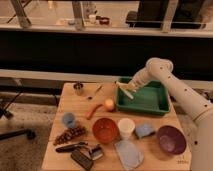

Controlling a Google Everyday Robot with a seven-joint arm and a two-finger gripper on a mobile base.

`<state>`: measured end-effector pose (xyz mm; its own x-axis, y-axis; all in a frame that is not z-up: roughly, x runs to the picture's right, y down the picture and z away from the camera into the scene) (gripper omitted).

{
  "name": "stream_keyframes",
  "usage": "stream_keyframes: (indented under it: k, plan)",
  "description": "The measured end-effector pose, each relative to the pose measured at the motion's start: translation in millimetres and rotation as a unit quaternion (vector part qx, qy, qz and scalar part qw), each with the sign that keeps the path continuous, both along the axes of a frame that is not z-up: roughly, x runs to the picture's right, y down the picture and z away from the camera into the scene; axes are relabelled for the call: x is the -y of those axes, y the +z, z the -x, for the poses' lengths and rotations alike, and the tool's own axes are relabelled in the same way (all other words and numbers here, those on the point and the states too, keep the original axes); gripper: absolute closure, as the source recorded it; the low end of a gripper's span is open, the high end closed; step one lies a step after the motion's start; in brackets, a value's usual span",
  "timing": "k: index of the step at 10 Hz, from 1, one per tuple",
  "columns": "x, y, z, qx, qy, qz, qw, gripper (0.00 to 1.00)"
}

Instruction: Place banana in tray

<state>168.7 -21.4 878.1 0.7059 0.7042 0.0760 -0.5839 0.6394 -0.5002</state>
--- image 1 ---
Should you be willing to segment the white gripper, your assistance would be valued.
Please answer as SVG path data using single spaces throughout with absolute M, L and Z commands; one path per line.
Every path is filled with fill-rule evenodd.
M 119 87 L 131 87 L 132 90 L 138 90 L 139 88 L 141 88 L 143 86 L 143 82 L 141 80 L 141 78 L 139 76 L 134 76 L 132 78 L 132 80 L 130 81 L 130 83 L 122 83 L 119 81 L 115 82 L 116 85 L 118 85 Z M 129 93 L 127 90 L 120 88 L 123 93 L 129 97 L 130 99 L 134 99 L 133 95 L 131 93 Z

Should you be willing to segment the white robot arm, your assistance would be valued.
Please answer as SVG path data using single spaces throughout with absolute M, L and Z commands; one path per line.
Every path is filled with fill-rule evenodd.
M 191 158 L 191 171 L 213 171 L 213 103 L 172 74 L 168 59 L 150 58 L 128 83 L 116 85 L 130 98 L 153 80 L 159 80 L 197 125 Z

